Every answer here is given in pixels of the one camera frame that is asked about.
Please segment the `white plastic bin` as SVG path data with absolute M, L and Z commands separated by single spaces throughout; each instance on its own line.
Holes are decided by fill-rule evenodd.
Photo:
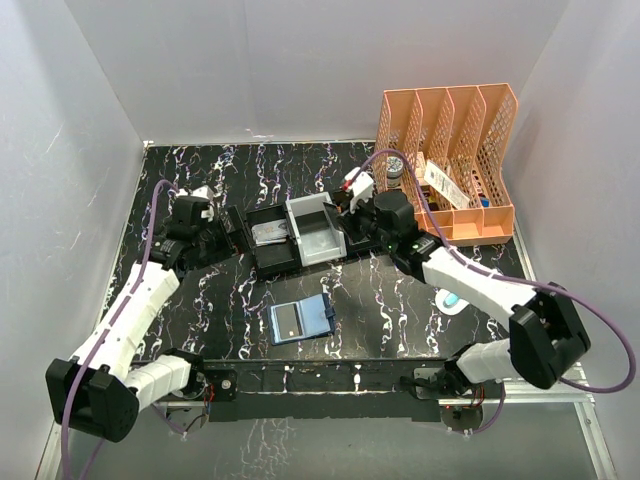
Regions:
M 332 203 L 327 192 L 290 199 L 285 202 L 286 215 L 291 227 L 291 234 L 298 247 L 303 267 L 339 260 L 347 256 L 344 234 L 340 230 L 331 229 L 304 232 L 300 234 L 296 216 L 324 210 L 323 203 Z

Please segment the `black tray with gold card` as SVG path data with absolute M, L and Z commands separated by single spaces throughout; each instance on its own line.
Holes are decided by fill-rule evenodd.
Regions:
M 376 250 L 386 253 L 395 252 L 399 245 L 398 236 L 376 222 L 362 224 L 347 221 L 340 224 L 340 229 L 346 237 L 348 258 Z

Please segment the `white VIP card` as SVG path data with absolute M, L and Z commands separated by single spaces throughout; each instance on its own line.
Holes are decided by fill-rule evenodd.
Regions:
M 289 228 L 284 219 L 254 225 L 251 228 L 257 246 L 282 243 L 289 237 Z

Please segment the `blue card holder wallet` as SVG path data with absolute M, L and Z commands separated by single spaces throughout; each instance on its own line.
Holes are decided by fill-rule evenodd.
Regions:
M 275 320 L 275 308 L 287 304 L 297 305 L 302 333 L 298 337 L 281 339 Z M 279 346 L 333 335 L 336 328 L 335 318 L 335 309 L 326 293 L 306 297 L 294 302 L 273 305 L 268 309 L 271 344 Z

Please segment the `orange desk file organizer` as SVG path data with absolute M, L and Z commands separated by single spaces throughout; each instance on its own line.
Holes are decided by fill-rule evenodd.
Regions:
M 419 225 L 443 230 L 456 246 L 504 244 L 514 233 L 515 207 L 502 165 L 518 111 L 507 83 L 396 89 L 384 92 L 370 168 L 379 191 L 388 189 L 389 155 L 404 162 L 401 187 Z M 424 180 L 436 163 L 470 198 L 457 210 Z

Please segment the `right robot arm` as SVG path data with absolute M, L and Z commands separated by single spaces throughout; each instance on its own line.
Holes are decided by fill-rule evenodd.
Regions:
M 505 339 L 468 344 L 415 385 L 440 395 L 466 397 L 487 381 L 520 377 L 548 389 L 591 347 L 572 301 L 556 284 L 533 287 L 499 280 L 498 272 L 468 258 L 423 230 L 400 190 L 376 194 L 373 180 L 353 170 L 345 190 L 323 208 L 350 241 L 381 247 L 404 274 L 457 295 L 500 322 Z

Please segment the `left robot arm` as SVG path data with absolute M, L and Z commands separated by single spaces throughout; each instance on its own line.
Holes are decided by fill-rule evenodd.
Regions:
M 110 442 L 123 440 L 138 414 L 170 394 L 186 399 L 206 387 L 198 354 L 171 348 L 140 368 L 132 365 L 139 344 L 184 277 L 249 248 L 239 210 L 218 209 L 203 186 L 181 189 L 169 216 L 149 219 L 139 261 L 102 320 L 69 359 L 55 359 L 45 380 L 55 421 Z

